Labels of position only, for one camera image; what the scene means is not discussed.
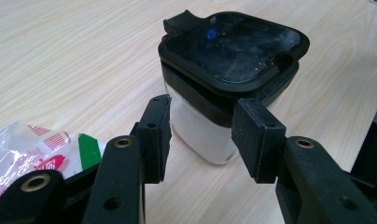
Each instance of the red and white packaging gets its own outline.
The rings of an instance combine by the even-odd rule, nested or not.
[[[15,122],[0,132],[0,196],[17,178],[39,169],[67,178],[82,171],[78,133]]]

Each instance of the wooden table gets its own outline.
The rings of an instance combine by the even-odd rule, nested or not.
[[[377,109],[377,6],[367,0],[0,1],[0,129],[20,120],[107,141],[128,134],[165,93],[162,21],[240,11],[311,40],[269,108],[287,136],[319,141],[350,170]],[[215,166],[178,137],[165,181],[147,186],[148,223],[283,223],[274,185],[241,158]]]

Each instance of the black plastic lid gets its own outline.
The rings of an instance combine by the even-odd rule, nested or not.
[[[215,124],[230,128],[236,97],[215,94],[199,85],[166,63],[161,63],[162,75],[166,83],[177,91],[189,104]],[[247,95],[251,100],[268,106],[290,84],[299,70],[299,63],[293,63],[275,81],[265,86],[257,94]]]
[[[215,94],[261,91],[309,48],[301,32],[237,12],[200,19],[190,12],[164,21],[161,60]]]

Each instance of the table surface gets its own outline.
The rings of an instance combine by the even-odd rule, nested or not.
[[[28,124],[107,141],[128,134],[164,94],[162,21],[240,11],[311,40],[269,107],[287,136],[320,142],[350,170],[377,110],[377,6],[369,1],[0,1],[0,129]],[[241,158],[216,166],[178,136],[165,181],[147,186],[148,223],[283,223],[274,185]]]

